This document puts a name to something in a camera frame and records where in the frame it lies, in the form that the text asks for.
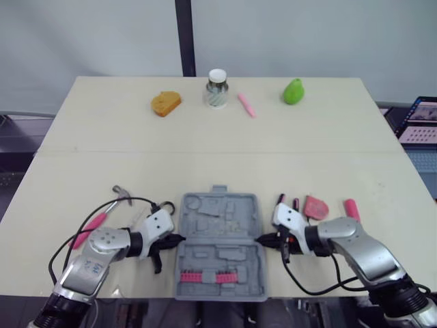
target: green toy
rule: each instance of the green toy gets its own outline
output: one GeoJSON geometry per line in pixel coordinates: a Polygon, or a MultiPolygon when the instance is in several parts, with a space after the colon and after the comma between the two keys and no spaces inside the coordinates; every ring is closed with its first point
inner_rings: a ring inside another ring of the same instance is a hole
{"type": "Polygon", "coordinates": [[[283,93],[284,101],[289,105],[297,104],[305,93],[302,81],[300,79],[294,79],[287,85],[283,93]]]}

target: hammer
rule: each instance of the hammer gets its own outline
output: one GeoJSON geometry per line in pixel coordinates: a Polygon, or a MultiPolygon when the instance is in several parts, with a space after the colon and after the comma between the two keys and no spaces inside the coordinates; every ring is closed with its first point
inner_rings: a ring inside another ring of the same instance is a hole
{"type": "MultiPolygon", "coordinates": [[[[120,186],[115,185],[114,187],[112,187],[112,190],[115,193],[118,193],[118,198],[124,198],[124,197],[130,197],[129,193],[121,188],[120,186]]],[[[108,214],[118,205],[120,204],[120,200],[116,200],[114,203],[112,203],[111,205],[109,205],[109,207],[102,213],[100,213],[99,215],[97,215],[96,217],[94,217],[94,219],[92,219],[91,222],[89,222],[83,229],[84,230],[88,230],[88,229],[96,229],[98,227],[100,227],[103,223],[103,221],[107,218],[108,214]]],[[[129,205],[132,206],[132,200],[128,200],[129,205]]],[[[82,243],[84,241],[86,241],[86,239],[88,238],[89,234],[91,234],[90,232],[83,232],[80,235],[78,235],[76,242],[73,245],[73,249],[77,249],[79,248],[82,243]]]]}

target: white jar lid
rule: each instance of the white jar lid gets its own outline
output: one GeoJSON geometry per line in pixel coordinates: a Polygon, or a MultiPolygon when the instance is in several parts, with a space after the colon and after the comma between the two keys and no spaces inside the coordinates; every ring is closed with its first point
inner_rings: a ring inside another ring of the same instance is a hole
{"type": "Polygon", "coordinates": [[[214,83],[222,83],[226,81],[226,72],[220,68],[210,70],[208,76],[210,81],[214,83]]]}

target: silver metal arm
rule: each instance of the silver metal arm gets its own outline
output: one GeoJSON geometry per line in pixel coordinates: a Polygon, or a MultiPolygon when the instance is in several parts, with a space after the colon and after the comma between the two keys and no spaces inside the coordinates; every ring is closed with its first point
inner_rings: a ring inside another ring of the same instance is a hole
{"type": "Polygon", "coordinates": [[[109,273],[112,262],[126,257],[130,247],[127,230],[99,228],[62,273],[53,292],[67,299],[92,304],[109,273]]]}
{"type": "Polygon", "coordinates": [[[161,209],[145,219],[138,232],[106,227],[94,230],[82,254],[62,273],[46,305],[28,328],[79,327],[107,278],[110,264],[125,257],[147,257],[152,244],[173,229],[169,213],[161,209]]]}
{"type": "Polygon", "coordinates": [[[322,222],[317,230],[321,243],[343,255],[364,286],[398,280],[406,274],[387,247],[351,217],[322,222]]]}
{"type": "Polygon", "coordinates": [[[437,327],[436,304],[419,291],[387,247],[370,237],[355,219],[340,217],[309,226],[299,212],[280,203],[272,222],[296,237],[303,254],[343,255],[390,326],[437,327]]]}

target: black pole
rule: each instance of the black pole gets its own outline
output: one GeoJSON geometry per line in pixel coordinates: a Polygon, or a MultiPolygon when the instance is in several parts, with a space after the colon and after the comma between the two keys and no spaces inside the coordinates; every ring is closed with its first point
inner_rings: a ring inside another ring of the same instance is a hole
{"type": "Polygon", "coordinates": [[[193,17],[191,0],[175,0],[176,20],[178,21],[180,59],[185,77],[196,76],[194,58],[193,17]]]}

